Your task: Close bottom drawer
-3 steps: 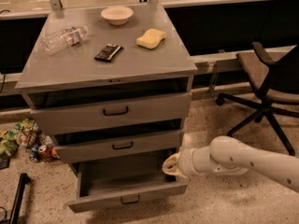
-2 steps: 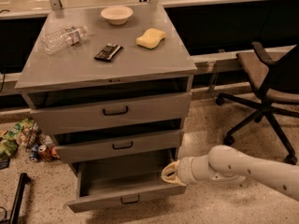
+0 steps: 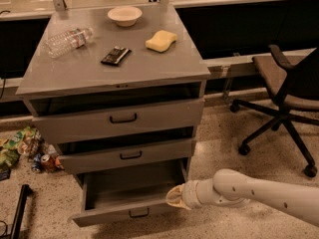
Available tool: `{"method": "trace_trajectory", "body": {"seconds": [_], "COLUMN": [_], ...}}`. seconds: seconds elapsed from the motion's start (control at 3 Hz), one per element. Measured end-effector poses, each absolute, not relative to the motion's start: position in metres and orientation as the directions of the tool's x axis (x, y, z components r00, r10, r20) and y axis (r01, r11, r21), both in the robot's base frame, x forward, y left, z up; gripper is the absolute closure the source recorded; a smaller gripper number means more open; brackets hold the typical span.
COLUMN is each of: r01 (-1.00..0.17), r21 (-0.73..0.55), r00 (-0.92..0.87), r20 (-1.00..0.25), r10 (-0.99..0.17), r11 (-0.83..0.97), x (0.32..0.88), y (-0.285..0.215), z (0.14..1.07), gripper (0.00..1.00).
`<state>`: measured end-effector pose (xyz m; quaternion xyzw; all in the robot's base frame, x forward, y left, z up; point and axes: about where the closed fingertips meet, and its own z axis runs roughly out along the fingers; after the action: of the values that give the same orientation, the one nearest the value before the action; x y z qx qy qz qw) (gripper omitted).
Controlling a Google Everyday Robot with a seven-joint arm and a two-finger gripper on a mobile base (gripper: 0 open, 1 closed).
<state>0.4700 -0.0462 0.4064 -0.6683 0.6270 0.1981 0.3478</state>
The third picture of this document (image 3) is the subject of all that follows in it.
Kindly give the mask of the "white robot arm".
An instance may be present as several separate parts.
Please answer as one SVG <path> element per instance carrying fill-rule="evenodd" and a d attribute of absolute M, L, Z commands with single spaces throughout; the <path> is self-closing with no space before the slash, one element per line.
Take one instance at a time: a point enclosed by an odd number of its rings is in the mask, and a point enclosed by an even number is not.
<path fill-rule="evenodd" d="M 256 179 L 232 169 L 221 169 L 210 179 L 189 180 L 165 197 L 168 205 L 187 210 L 205 205 L 239 208 L 250 200 L 319 226 L 318 187 Z"/>

